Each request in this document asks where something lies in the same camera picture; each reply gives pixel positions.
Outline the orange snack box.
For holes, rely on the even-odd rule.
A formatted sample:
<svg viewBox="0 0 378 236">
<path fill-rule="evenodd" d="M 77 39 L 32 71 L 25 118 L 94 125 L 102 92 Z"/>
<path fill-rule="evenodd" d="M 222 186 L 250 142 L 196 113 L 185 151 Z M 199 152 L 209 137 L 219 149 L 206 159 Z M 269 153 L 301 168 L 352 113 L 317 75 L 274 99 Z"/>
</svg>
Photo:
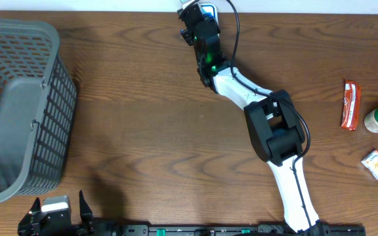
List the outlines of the orange snack box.
<svg viewBox="0 0 378 236">
<path fill-rule="evenodd" d="M 373 150 L 361 160 L 361 163 L 372 173 L 373 177 L 378 180 L 378 151 Z"/>
</svg>

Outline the white barcode scanner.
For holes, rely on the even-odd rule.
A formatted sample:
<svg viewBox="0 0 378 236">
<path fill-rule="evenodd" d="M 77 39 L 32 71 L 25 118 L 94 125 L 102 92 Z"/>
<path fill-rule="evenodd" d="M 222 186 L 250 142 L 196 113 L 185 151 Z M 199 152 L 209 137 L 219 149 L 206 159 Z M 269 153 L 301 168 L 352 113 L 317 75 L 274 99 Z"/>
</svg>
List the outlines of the white barcode scanner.
<svg viewBox="0 0 378 236">
<path fill-rule="evenodd" d="M 219 20 L 218 20 L 218 10 L 217 7 L 212 3 L 200 3 L 199 4 L 203 20 L 198 27 L 204 32 L 220 34 Z"/>
</svg>

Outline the red snack packet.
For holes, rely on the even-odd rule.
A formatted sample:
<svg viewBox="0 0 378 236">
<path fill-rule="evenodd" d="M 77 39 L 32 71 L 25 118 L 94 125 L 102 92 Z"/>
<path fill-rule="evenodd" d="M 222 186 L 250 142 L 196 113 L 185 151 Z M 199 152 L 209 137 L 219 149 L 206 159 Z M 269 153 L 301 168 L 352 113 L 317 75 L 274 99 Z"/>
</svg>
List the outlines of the red snack packet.
<svg viewBox="0 0 378 236">
<path fill-rule="evenodd" d="M 356 81 L 345 81 L 343 116 L 341 128 L 355 131 L 358 126 L 361 100 L 361 86 Z"/>
</svg>

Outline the teal wet wipes pack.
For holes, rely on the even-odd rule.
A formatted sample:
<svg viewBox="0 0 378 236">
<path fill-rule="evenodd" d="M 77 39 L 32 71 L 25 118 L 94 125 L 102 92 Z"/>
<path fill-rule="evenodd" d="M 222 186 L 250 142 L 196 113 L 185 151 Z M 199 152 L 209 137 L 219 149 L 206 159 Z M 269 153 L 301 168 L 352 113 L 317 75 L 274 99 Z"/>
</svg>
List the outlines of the teal wet wipes pack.
<svg viewBox="0 0 378 236">
<path fill-rule="evenodd" d="M 181 0 L 182 10 L 197 4 L 200 0 Z"/>
</svg>

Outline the black mounting rail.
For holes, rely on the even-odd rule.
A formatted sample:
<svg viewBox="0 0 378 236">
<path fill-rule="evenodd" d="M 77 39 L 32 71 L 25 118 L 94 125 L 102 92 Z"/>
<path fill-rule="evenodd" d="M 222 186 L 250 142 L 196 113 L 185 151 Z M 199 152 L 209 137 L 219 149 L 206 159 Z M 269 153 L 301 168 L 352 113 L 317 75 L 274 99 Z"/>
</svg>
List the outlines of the black mounting rail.
<svg viewBox="0 0 378 236">
<path fill-rule="evenodd" d="M 115 221 L 97 222 L 92 233 L 96 236 L 366 236 L 366 229 L 357 225 L 329 225 L 317 222 L 312 228 L 294 231 L 287 224 L 257 226 L 154 226 L 148 224 L 121 225 Z"/>
</svg>

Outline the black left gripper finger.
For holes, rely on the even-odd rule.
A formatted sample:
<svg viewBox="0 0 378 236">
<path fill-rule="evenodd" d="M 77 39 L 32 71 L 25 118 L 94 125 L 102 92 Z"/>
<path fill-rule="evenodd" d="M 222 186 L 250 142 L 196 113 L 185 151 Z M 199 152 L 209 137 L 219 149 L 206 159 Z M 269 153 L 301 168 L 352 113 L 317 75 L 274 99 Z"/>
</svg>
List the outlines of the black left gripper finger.
<svg viewBox="0 0 378 236">
<path fill-rule="evenodd" d="M 79 209 L 82 223 L 86 226 L 94 226 L 93 212 L 87 204 L 82 190 L 79 191 Z"/>
<path fill-rule="evenodd" d="M 41 201 L 37 197 L 28 213 L 18 224 L 19 236 L 38 236 L 41 231 Z"/>
</svg>

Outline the grey plastic basket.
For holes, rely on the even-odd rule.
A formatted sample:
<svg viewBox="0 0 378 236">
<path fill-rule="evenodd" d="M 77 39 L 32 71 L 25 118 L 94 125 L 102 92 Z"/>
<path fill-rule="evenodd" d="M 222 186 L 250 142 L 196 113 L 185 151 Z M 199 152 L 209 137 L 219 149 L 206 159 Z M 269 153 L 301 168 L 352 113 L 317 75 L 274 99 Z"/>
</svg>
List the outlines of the grey plastic basket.
<svg viewBox="0 0 378 236">
<path fill-rule="evenodd" d="M 77 88 L 59 50 L 50 24 L 0 19 L 0 203 L 60 183 Z"/>
</svg>

